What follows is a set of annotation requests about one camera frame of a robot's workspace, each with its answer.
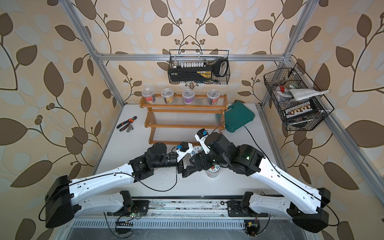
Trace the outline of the tomato label seed jar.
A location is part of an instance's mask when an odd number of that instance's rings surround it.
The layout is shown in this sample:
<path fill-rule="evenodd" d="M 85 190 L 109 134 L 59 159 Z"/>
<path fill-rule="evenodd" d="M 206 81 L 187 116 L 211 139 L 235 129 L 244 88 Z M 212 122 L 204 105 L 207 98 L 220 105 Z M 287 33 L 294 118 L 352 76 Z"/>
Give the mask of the tomato label seed jar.
<path fill-rule="evenodd" d="M 220 174 L 221 167 L 219 165 L 214 165 L 213 167 L 206 170 L 206 175 L 209 178 L 216 178 Z"/>

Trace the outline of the wooden two-tier shelf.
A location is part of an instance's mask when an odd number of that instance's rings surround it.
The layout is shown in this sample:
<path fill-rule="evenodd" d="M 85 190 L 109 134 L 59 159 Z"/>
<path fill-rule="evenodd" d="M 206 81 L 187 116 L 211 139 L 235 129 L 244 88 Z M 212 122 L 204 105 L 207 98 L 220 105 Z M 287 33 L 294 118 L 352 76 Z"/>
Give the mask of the wooden two-tier shelf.
<path fill-rule="evenodd" d="M 158 141 L 154 139 L 156 129 L 216 129 L 220 133 L 225 129 L 221 123 L 225 120 L 225 111 L 229 107 L 226 95 L 219 96 L 218 103 L 210 105 L 206 95 L 196 95 L 192 104 L 186 104 L 182 95 L 175 94 L 171 104 L 166 104 L 160 94 L 156 94 L 156 101 L 147 103 L 141 97 L 140 107 L 147 108 L 144 123 L 151 129 L 149 144 Z"/>

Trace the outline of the clear seed jar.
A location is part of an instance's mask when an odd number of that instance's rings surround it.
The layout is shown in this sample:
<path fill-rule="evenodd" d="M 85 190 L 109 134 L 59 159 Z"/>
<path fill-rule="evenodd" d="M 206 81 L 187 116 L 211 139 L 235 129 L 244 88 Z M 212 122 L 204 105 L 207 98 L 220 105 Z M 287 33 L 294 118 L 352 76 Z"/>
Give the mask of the clear seed jar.
<path fill-rule="evenodd" d="M 142 91 L 142 97 L 148 104 L 153 104 L 156 101 L 155 90 L 153 88 L 145 88 Z"/>
<path fill-rule="evenodd" d="M 184 99 L 184 102 L 188 105 L 192 104 L 195 99 L 195 92 L 191 89 L 184 90 L 182 93 L 182 97 Z"/>
<path fill-rule="evenodd" d="M 207 92 L 207 98 L 210 105 L 216 105 L 220 98 L 220 91 L 218 90 L 209 90 Z"/>
<path fill-rule="evenodd" d="M 174 91 L 172 89 L 163 89 L 161 96 L 166 104 L 172 104 L 174 101 Z"/>

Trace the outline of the flower label seed jar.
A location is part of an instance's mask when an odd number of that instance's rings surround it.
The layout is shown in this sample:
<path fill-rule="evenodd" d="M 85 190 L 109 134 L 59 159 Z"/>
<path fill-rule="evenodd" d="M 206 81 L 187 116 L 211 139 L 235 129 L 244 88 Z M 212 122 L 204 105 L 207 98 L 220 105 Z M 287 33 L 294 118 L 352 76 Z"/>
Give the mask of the flower label seed jar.
<path fill-rule="evenodd" d="M 191 156 L 193 157 L 194 155 L 196 155 L 196 154 L 198 154 L 198 153 L 200 153 L 200 152 L 202 152 L 203 151 L 203 148 L 202 147 L 200 147 L 200 146 L 195 146 L 195 147 L 193 147 L 193 150 L 192 150 L 192 152 L 191 152 Z"/>

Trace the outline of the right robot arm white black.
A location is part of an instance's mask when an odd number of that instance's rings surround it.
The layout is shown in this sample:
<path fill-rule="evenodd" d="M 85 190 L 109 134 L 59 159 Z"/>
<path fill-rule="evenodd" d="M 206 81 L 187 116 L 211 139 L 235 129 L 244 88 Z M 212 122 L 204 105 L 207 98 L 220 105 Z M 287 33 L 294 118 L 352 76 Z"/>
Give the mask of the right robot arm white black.
<path fill-rule="evenodd" d="M 329 190 L 307 186 L 273 164 L 261 151 L 250 145 L 235 146 L 223 134 L 208 134 L 201 129 L 195 138 L 203 151 L 191 158 L 192 164 L 187 168 L 189 172 L 218 165 L 256 179 L 280 194 L 273 197 L 246 192 L 240 203 L 244 213 L 285 216 L 311 233 L 318 233 L 329 226 L 329 213 L 324 209 L 331 200 Z"/>

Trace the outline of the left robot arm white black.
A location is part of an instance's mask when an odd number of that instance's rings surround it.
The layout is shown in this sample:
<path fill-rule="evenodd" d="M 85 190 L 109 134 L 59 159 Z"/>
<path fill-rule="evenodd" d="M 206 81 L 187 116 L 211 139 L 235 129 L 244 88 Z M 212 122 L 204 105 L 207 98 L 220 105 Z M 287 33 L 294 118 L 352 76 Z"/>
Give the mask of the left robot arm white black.
<path fill-rule="evenodd" d="M 70 179 L 69 176 L 57 178 L 45 196 L 45 227 L 53 229 L 68 223 L 82 207 L 80 202 L 88 197 L 122 185 L 153 176 L 155 169 L 178 168 L 185 155 L 193 151 L 191 143 L 182 142 L 175 152 L 167 152 L 164 143 L 155 143 L 147 151 L 116 169 L 82 179 Z"/>

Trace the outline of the green plastic tool case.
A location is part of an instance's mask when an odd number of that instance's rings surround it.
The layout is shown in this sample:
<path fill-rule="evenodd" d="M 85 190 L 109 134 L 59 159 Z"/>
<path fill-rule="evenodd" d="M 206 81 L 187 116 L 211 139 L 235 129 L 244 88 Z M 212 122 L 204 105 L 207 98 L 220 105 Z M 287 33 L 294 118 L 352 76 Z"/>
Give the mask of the green plastic tool case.
<path fill-rule="evenodd" d="M 243 125 L 253 121 L 255 113 L 247 108 L 242 102 L 235 102 L 225 111 L 225 128 L 234 133 Z"/>

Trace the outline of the orange black pliers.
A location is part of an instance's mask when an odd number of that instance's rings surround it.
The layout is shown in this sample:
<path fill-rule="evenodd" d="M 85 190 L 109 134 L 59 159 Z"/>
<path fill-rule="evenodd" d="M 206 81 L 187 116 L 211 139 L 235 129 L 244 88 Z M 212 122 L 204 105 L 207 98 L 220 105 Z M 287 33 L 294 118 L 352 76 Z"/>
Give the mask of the orange black pliers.
<path fill-rule="evenodd" d="M 123 132 L 123 131 L 126 131 L 127 133 L 129 133 L 131 130 L 134 129 L 133 127 L 133 122 L 137 119 L 137 116 L 134 116 L 124 122 L 121 122 L 120 124 L 117 125 L 117 129 L 120 131 L 120 132 Z"/>

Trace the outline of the black yellow tool in basket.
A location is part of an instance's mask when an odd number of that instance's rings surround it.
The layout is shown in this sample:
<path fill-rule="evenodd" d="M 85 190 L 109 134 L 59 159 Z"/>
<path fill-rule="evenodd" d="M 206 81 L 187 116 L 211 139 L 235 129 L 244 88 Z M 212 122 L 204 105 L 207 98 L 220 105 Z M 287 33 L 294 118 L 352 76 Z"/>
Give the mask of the black yellow tool in basket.
<path fill-rule="evenodd" d="M 213 62 L 176 61 L 176 65 L 170 65 L 168 76 L 173 82 L 195 82 L 200 84 L 225 85 L 230 78 L 230 64 L 227 59 L 219 59 Z"/>

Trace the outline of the paint tube set box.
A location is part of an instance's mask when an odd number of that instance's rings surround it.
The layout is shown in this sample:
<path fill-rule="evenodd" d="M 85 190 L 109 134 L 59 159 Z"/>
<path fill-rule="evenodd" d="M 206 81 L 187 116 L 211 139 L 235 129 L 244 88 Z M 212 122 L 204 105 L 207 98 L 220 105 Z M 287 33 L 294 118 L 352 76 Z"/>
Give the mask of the paint tube set box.
<path fill-rule="evenodd" d="M 319 112 L 314 101 L 307 101 L 283 111 L 284 120 L 293 120 Z"/>

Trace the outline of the white paper in basket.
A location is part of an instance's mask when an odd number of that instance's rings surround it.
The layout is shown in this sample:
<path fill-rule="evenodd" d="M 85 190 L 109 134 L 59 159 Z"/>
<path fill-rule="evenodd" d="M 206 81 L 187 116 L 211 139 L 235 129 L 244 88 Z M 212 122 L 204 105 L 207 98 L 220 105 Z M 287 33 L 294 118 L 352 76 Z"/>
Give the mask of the white paper in basket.
<path fill-rule="evenodd" d="M 291 89 L 287 91 L 287 94 L 293 97 L 296 101 L 302 101 L 315 96 L 325 95 L 328 92 L 329 90 L 316 91 L 312 89 Z"/>

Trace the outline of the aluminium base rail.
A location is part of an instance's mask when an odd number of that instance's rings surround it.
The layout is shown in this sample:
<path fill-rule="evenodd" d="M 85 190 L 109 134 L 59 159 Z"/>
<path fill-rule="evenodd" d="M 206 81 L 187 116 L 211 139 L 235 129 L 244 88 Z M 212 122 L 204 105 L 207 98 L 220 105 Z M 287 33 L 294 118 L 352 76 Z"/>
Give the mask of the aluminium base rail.
<path fill-rule="evenodd" d="M 105 213 L 127 220 L 144 218 L 257 218 L 278 216 L 294 220 L 304 213 L 287 198 L 246 192 L 230 199 L 132 199 L 124 194 L 95 196 L 79 202 L 70 200 L 75 216 Z"/>

